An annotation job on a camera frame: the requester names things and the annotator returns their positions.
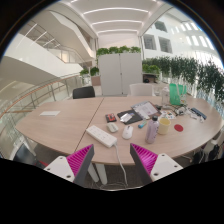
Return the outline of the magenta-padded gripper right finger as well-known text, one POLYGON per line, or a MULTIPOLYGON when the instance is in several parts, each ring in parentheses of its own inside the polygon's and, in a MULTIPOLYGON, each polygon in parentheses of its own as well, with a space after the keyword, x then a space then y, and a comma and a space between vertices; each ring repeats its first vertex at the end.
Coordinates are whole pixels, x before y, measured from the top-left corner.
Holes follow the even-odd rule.
POLYGON ((157 155, 134 143, 130 144, 130 154, 135 162, 137 173, 144 185, 182 169, 182 166, 167 154, 162 153, 157 155))

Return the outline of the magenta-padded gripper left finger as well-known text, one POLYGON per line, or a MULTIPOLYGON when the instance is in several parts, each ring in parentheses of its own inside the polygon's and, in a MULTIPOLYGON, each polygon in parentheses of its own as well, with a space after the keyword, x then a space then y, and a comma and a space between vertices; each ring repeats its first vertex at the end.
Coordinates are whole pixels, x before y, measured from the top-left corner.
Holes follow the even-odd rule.
POLYGON ((58 156, 44 170, 83 186, 93 156, 94 145, 90 144, 67 157, 58 156))

